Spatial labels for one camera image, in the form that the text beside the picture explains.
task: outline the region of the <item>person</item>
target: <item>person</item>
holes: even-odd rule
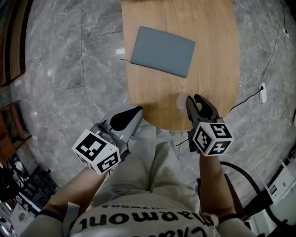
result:
[[[131,154],[104,183],[106,174],[85,168],[21,236],[255,236],[235,214],[218,157],[200,155],[199,200],[181,181],[169,131],[143,121],[129,144]]]

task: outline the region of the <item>white power outlet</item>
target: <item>white power outlet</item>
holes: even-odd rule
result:
[[[265,83],[262,83],[261,87],[263,87],[263,90],[260,91],[260,103],[264,105],[267,102],[267,91],[266,91]]]

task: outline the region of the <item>black strap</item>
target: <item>black strap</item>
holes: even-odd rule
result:
[[[233,219],[233,218],[238,218],[238,216],[236,214],[228,214],[226,216],[219,218],[219,223],[221,224],[224,221],[229,220],[229,219]]]
[[[50,210],[42,210],[41,212],[38,213],[37,216],[40,216],[40,215],[52,217],[54,219],[59,220],[60,222],[64,221],[64,218],[62,216],[60,216],[59,214],[56,214],[55,212],[50,211]]]

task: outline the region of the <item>table top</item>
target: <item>table top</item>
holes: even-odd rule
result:
[[[187,78],[125,62],[129,93],[144,118],[162,129],[189,130],[176,108],[179,94],[199,94],[225,117],[234,106],[240,78],[239,43],[230,0],[123,0],[125,59],[130,60],[140,26],[196,42]]]

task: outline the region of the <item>marble floor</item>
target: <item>marble floor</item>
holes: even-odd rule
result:
[[[292,117],[296,106],[296,22],[285,8],[289,36],[279,0],[232,0],[240,41],[241,102],[263,80],[268,101],[254,96],[225,118],[235,143],[221,160],[239,165],[264,187],[295,142]],[[32,139],[18,151],[25,165],[36,162],[52,170],[63,186],[83,168],[72,145],[110,110],[128,104],[121,4],[119,0],[34,0],[26,37],[26,73],[0,88],[0,107],[20,100]],[[172,132],[175,143],[185,131]],[[194,186],[198,157],[188,143],[177,147],[181,175]],[[225,168],[245,205],[254,195],[248,181]]]

